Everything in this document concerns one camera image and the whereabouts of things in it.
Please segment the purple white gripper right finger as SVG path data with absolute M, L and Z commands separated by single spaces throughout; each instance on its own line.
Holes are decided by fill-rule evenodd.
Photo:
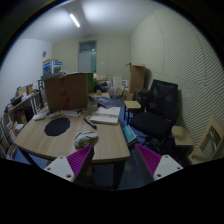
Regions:
M 139 144 L 135 145 L 135 155 L 146 181 L 160 180 L 182 169 L 182 166 L 169 155 L 161 156 Z

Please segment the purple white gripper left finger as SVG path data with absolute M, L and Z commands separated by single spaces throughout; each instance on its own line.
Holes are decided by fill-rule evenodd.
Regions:
M 89 145 L 67 157 L 57 157 L 45 168 L 45 171 L 59 176 L 67 181 L 78 183 L 86 174 L 93 156 L 94 146 Z

